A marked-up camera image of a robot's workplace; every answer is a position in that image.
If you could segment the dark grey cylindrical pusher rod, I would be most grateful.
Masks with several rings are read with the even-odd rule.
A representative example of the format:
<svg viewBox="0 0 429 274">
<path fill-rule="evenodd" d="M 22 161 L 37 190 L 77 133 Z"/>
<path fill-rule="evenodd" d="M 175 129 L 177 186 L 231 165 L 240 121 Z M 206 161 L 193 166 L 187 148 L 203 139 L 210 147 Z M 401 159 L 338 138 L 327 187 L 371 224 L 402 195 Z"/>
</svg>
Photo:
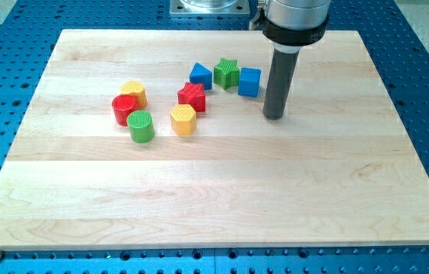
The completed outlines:
<svg viewBox="0 0 429 274">
<path fill-rule="evenodd" d="M 270 120 L 283 117 L 299 51 L 283 53 L 274 49 L 269 79 L 265 89 L 263 115 Z"/>
</svg>

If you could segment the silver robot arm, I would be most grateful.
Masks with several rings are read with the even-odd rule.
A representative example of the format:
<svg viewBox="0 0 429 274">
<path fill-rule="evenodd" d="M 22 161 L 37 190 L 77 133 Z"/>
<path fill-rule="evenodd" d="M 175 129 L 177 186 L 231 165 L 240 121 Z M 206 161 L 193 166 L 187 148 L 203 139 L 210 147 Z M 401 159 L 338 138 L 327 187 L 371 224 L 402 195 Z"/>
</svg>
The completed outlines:
<svg viewBox="0 0 429 274">
<path fill-rule="evenodd" d="M 283 117 L 300 50 L 321 40 L 329 22 L 330 0 L 260 1 L 251 30 L 262 34 L 273 46 L 272 63 L 262 112 L 267 119 Z"/>
</svg>

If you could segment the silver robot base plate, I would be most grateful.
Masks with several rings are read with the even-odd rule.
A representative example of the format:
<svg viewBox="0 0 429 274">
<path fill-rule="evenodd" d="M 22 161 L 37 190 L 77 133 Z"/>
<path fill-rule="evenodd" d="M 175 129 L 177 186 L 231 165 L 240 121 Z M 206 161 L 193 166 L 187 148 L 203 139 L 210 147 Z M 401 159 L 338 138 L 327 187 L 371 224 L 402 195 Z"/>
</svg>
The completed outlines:
<svg viewBox="0 0 429 274">
<path fill-rule="evenodd" d="M 248 0 L 170 0 L 170 15 L 249 14 Z"/>
</svg>

